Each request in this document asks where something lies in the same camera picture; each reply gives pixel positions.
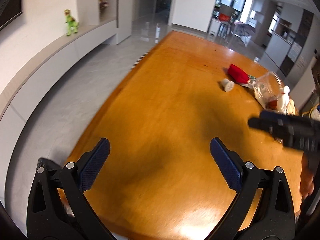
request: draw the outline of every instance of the green toy dinosaur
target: green toy dinosaur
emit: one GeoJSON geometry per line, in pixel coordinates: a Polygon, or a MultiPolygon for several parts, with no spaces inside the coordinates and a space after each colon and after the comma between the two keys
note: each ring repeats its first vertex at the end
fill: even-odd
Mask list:
{"type": "Polygon", "coordinates": [[[71,35],[71,32],[78,33],[79,23],[71,16],[71,10],[64,10],[64,15],[66,17],[66,22],[68,24],[67,36],[71,35]]]}

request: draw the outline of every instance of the tile floor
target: tile floor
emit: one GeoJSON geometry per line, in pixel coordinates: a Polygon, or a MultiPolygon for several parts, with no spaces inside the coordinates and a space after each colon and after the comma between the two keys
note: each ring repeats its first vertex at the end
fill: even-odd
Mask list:
{"type": "MultiPolygon", "coordinates": [[[[100,45],[75,64],[47,93],[28,120],[17,142],[6,181],[6,209],[26,233],[28,195],[37,160],[46,157],[63,164],[100,106],[131,70],[171,30],[201,38],[207,34],[168,26],[165,14],[133,22],[132,36],[119,45],[100,45]]],[[[245,56],[261,57],[264,50],[241,41],[230,46],[245,56]]]]}

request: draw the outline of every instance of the kitchen counter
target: kitchen counter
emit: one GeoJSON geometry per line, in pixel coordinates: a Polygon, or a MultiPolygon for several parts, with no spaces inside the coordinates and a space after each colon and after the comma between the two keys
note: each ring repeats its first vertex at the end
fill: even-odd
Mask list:
{"type": "Polygon", "coordinates": [[[277,33],[275,33],[275,32],[274,32],[274,33],[273,33],[273,35],[278,36],[280,39],[284,40],[286,43],[288,43],[288,44],[292,45],[292,42],[289,42],[287,39],[285,39],[285,38],[281,37],[279,34],[277,34],[277,33]]]}

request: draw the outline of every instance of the red object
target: red object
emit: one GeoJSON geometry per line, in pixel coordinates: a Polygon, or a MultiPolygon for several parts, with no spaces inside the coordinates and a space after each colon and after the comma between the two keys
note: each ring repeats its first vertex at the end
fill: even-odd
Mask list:
{"type": "Polygon", "coordinates": [[[231,16],[227,16],[223,13],[219,14],[218,20],[221,22],[229,22],[231,20],[231,16]]]}
{"type": "Polygon", "coordinates": [[[237,83],[247,84],[249,81],[247,73],[233,64],[230,65],[228,74],[232,76],[237,83]]]}

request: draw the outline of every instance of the decorative item on shelf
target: decorative item on shelf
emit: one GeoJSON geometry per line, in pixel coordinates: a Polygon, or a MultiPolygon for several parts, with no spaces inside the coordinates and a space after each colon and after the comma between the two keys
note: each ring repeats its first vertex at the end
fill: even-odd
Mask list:
{"type": "Polygon", "coordinates": [[[109,6],[107,0],[99,0],[100,11],[102,12],[105,8],[109,6]]]}
{"type": "Polygon", "coordinates": [[[78,33],[79,23],[71,16],[71,10],[64,10],[64,15],[66,17],[66,24],[68,28],[67,36],[71,35],[71,32],[78,33]]]}

